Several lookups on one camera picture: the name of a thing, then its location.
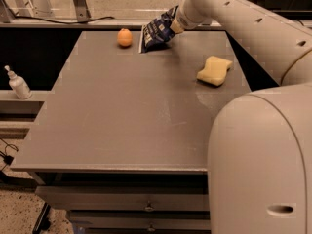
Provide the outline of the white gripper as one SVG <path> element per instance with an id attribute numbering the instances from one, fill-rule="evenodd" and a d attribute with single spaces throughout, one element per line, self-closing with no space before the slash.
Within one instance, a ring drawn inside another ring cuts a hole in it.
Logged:
<path id="1" fill-rule="evenodd" d="M 180 34 L 184 29 L 193 29 L 208 19 L 205 3 L 202 0 L 182 0 L 170 30 L 174 34 Z"/>

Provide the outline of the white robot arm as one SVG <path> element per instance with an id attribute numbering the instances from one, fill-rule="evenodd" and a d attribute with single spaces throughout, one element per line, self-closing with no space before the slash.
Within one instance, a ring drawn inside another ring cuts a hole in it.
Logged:
<path id="1" fill-rule="evenodd" d="M 312 233 L 311 31 L 247 0 L 184 0 L 178 22 L 214 19 L 276 81 L 237 97 L 208 147 L 212 234 Z"/>

